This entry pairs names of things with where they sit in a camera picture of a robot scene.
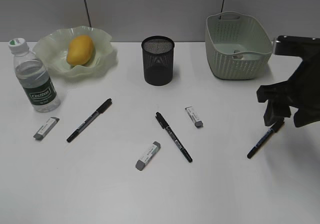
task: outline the pen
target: pen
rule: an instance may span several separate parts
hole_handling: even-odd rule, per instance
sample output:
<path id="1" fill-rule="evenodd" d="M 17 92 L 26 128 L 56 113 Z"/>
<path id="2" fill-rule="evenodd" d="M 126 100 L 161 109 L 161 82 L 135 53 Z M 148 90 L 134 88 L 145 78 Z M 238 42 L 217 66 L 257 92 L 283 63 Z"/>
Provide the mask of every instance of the pen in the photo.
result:
<path id="1" fill-rule="evenodd" d="M 256 152 L 265 144 L 267 139 L 273 134 L 277 133 L 279 129 L 285 124 L 285 119 L 282 118 L 278 120 L 269 130 L 264 134 L 264 136 L 258 141 L 258 143 L 251 149 L 251 151 L 246 155 L 247 158 L 251 159 Z"/>
<path id="2" fill-rule="evenodd" d="M 87 120 L 84 121 L 84 123 L 81 124 L 81 126 L 78 127 L 77 130 L 75 130 L 68 138 L 67 142 L 70 143 L 72 142 L 73 139 L 75 139 L 84 129 L 86 129 L 87 126 L 89 126 L 90 123 L 93 122 L 94 119 L 96 119 L 100 114 L 104 113 L 105 110 L 108 109 L 112 104 L 111 98 L 106 100 L 99 108 L 91 115 L 88 117 Z"/>
<path id="3" fill-rule="evenodd" d="M 184 148 L 182 143 L 179 141 L 179 139 L 176 136 L 176 134 L 174 134 L 174 132 L 172 131 L 172 129 L 170 128 L 169 124 L 166 122 L 164 117 L 159 112 L 157 112 L 155 118 L 160 123 L 161 127 L 166 130 L 166 132 L 172 138 L 173 142 L 176 144 L 176 146 L 179 148 L 179 150 L 182 152 L 182 154 L 188 160 L 188 162 L 192 163 L 191 156 L 189 155 L 187 150 Z"/>

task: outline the mesh cup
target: mesh cup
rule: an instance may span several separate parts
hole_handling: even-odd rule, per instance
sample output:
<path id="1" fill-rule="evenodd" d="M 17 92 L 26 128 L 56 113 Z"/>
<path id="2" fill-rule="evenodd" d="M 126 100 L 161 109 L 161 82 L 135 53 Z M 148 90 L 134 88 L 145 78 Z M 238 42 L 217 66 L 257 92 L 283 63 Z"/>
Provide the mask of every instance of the mesh cup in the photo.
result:
<path id="1" fill-rule="evenodd" d="M 175 43 L 165 36 L 151 36 L 142 44 L 143 73 L 153 86 L 168 84 L 173 78 Z"/>

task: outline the eraser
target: eraser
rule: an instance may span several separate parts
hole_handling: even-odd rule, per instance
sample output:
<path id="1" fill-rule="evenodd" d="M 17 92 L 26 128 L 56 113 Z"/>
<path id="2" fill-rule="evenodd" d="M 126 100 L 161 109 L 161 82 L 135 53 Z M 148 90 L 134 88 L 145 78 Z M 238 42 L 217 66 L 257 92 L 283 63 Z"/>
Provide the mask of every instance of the eraser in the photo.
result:
<path id="1" fill-rule="evenodd" d="M 137 168 L 139 171 L 142 171 L 160 148 L 160 143 L 155 141 L 136 162 L 135 168 Z"/>
<path id="2" fill-rule="evenodd" d="M 196 113 L 195 109 L 192 106 L 186 107 L 185 111 L 186 113 L 188 113 L 195 127 L 201 128 L 204 126 L 203 122 L 200 120 L 198 114 Z"/>
<path id="3" fill-rule="evenodd" d="M 42 140 L 52 128 L 58 123 L 60 119 L 57 117 L 50 117 L 49 120 L 46 121 L 46 123 L 40 127 L 40 129 L 34 134 L 34 138 L 36 140 Z"/>

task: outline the basket handle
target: basket handle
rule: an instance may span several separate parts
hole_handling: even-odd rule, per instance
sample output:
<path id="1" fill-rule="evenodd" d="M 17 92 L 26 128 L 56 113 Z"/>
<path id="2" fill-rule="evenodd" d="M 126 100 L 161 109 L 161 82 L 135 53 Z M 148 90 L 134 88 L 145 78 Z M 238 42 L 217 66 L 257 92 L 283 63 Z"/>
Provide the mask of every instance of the basket handle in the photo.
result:
<path id="1" fill-rule="evenodd" d="M 231 11 L 231 10 L 228 10 L 228 11 L 224 11 L 224 12 L 221 12 L 218 17 L 219 17 L 219 20 L 221 20 L 222 16 L 234 16 L 234 18 L 230 18 L 230 19 L 223 19 L 223 20 L 238 20 L 240 19 L 241 16 L 243 16 L 242 14 L 236 12 L 236 11 Z"/>
<path id="2" fill-rule="evenodd" d="M 247 50 L 247 51 L 239 51 L 239 52 L 235 52 L 233 54 L 227 54 L 228 56 L 237 56 L 237 55 L 246 55 L 246 54 L 250 54 L 250 55 L 257 55 L 257 56 L 265 56 L 269 53 L 260 53 L 260 52 L 255 52 L 255 51 L 251 51 L 251 50 Z"/>

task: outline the plastic bottle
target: plastic bottle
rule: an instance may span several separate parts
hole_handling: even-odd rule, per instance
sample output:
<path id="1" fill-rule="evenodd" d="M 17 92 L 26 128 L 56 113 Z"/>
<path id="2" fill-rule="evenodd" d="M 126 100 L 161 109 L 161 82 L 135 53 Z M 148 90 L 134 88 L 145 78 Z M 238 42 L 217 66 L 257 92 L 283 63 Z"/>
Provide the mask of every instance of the plastic bottle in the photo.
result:
<path id="1" fill-rule="evenodd" d="M 15 38 L 9 42 L 16 77 L 23 87 L 33 108 L 41 113 L 60 105 L 57 92 L 42 61 L 29 51 L 25 39 Z"/>

